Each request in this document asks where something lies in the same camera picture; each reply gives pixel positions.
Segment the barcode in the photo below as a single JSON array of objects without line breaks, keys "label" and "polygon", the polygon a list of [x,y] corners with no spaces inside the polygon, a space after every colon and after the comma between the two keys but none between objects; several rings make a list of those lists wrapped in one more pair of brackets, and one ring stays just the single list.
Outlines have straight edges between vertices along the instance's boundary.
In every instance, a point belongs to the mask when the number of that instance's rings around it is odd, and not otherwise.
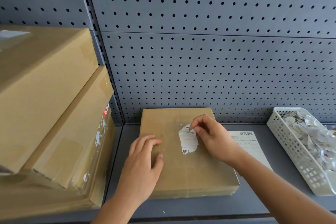
[{"label": "barcode", "polygon": [[253,136],[252,132],[240,132],[241,135],[250,135]]}]

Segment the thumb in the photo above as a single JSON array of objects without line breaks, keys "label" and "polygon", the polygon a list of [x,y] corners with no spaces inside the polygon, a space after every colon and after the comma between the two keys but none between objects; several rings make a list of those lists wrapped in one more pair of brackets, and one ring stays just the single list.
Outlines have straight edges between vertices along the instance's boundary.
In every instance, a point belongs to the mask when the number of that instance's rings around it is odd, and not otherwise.
[{"label": "thumb", "polygon": [[199,136],[203,139],[203,141],[207,140],[210,136],[208,132],[200,126],[194,127],[194,130],[196,131],[197,134],[199,134]]},{"label": "thumb", "polygon": [[154,167],[153,167],[153,172],[154,172],[157,179],[159,179],[159,176],[161,174],[163,165],[164,165],[163,155],[162,155],[162,153],[159,153],[156,157],[155,164],[154,164]]}]

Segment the crumpled paper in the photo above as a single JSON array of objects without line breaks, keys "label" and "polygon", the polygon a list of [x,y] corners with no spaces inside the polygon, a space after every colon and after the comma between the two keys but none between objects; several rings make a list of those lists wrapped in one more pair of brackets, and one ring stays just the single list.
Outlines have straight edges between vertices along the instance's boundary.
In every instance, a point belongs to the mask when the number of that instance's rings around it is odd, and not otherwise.
[{"label": "crumpled paper", "polygon": [[336,171],[336,135],[318,125],[317,119],[300,111],[286,114],[283,120],[324,170]]}]

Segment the forearm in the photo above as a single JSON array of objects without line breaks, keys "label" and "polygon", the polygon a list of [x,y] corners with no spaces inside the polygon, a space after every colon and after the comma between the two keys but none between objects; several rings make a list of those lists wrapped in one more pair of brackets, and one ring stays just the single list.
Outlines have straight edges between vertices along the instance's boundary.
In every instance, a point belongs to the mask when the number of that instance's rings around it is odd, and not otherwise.
[{"label": "forearm", "polygon": [[132,202],[132,198],[127,195],[121,195],[117,191],[114,196],[108,200],[92,224],[126,224],[131,219],[138,205]]},{"label": "forearm", "polygon": [[336,217],[286,182],[250,154],[239,149],[233,168],[279,223],[335,223]]}]

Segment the white plastic basket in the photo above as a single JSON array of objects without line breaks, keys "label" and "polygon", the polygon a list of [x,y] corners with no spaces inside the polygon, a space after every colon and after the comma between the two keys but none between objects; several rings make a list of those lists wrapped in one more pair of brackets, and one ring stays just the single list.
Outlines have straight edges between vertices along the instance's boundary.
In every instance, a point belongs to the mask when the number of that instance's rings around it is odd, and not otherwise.
[{"label": "white plastic basket", "polygon": [[[294,111],[311,115],[301,107],[275,107],[267,121],[267,126],[287,152],[313,193],[316,196],[336,195],[336,172],[324,171],[282,119],[284,115]],[[318,122],[318,126],[324,128],[320,122]]]}]

